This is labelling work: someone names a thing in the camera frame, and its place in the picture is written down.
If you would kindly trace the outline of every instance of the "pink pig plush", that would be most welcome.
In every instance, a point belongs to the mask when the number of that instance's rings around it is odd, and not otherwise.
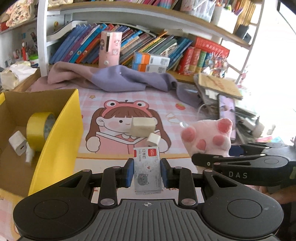
[[[231,130],[232,121],[227,118],[200,120],[185,128],[181,139],[190,156],[205,153],[228,157]]]

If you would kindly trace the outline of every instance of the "purple book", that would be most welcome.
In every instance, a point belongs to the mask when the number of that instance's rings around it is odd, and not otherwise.
[[[80,47],[81,42],[84,40],[84,38],[97,26],[96,23],[91,25],[91,27],[81,36],[81,38],[76,42],[76,44],[72,47],[70,52],[66,55],[66,57],[63,59],[63,62],[69,62],[70,59],[73,57],[73,54],[76,53],[78,48]]]

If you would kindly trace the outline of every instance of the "qr code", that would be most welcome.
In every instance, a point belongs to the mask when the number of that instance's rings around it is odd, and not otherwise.
[[[162,58],[161,61],[160,61],[160,64],[161,64],[161,65],[167,65],[168,62],[169,62],[168,59],[166,59],[166,58]]]
[[[158,67],[157,72],[158,72],[159,74],[161,74],[161,73],[165,73],[165,72],[166,72],[166,68],[165,68],[165,67]]]

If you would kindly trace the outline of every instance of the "smartphone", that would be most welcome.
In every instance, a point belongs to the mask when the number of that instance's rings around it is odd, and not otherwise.
[[[219,101],[219,118],[228,118],[232,121],[232,131],[230,134],[231,142],[236,140],[236,121],[235,121],[235,102],[232,98],[224,95],[218,95]]]

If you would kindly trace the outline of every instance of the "crosshair symbol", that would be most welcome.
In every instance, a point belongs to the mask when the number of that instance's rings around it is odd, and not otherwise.
[[[150,207],[150,206],[152,205],[152,203],[150,203],[150,202],[146,202],[146,203],[144,203],[143,205],[145,205],[146,207]]]

